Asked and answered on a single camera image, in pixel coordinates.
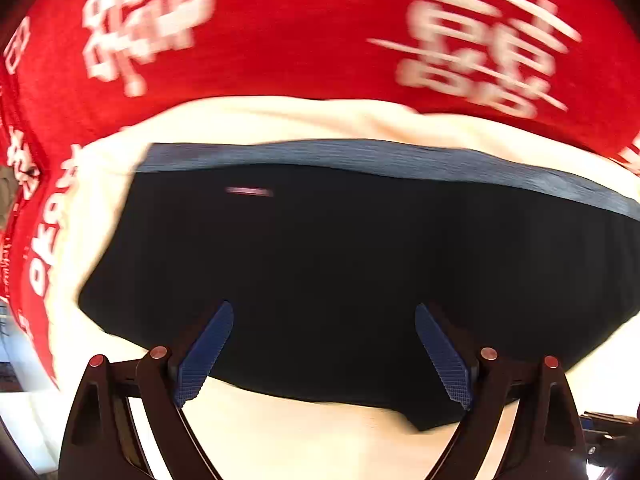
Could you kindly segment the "black pants with blue trim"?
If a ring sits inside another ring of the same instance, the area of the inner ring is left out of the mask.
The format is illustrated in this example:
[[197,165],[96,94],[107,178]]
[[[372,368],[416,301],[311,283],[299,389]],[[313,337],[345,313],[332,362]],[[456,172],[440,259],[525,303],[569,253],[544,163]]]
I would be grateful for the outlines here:
[[574,365],[639,310],[639,206],[559,170],[368,140],[155,144],[79,307],[142,347],[220,304],[213,376],[454,422],[422,304],[510,358]]

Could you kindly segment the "red wedding sofa cover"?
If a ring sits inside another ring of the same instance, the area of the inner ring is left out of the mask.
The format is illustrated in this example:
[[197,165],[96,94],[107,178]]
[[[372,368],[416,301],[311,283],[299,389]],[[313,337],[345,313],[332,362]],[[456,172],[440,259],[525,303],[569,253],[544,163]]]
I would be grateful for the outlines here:
[[570,109],[639,103],[614,0],[1,0],[1,153],[18,183],[2,292],[59,386],[48,292],[79,145],[55,107],[131,112],[224,96],[380,100],[577,140]]

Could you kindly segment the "peach towel mat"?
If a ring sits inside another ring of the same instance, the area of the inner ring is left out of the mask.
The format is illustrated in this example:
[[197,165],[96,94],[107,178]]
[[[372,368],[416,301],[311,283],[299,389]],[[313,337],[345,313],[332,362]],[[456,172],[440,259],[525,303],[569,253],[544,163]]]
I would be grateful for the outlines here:
[[[79,307],[80,291],[111,243],[134,170],[153,145],[368,140],[477,151],[586,178],[639,206],[639,179],[620,157],[639,133],[638,101],[608,94],[572,107],[570,122],[582,130],[577,140],[541,132],[530,119],[422,113],[380,100],[224,96],[139,103],[131,112],[96,101],[55,107],[48,122],[54,143],[79,145],[47,296],[58,384],[64,391],[76,387],[91,353],[128,360],[153,347],[107,332]],[[562,364],[580,410],[632,413],[639,404],[639,310],[576,364]],[[421,479],[463,414],[461,408],[454,422],[423,430],[390,408],[272,396],[224,382],[213,370],[184,410],[227,479]]]

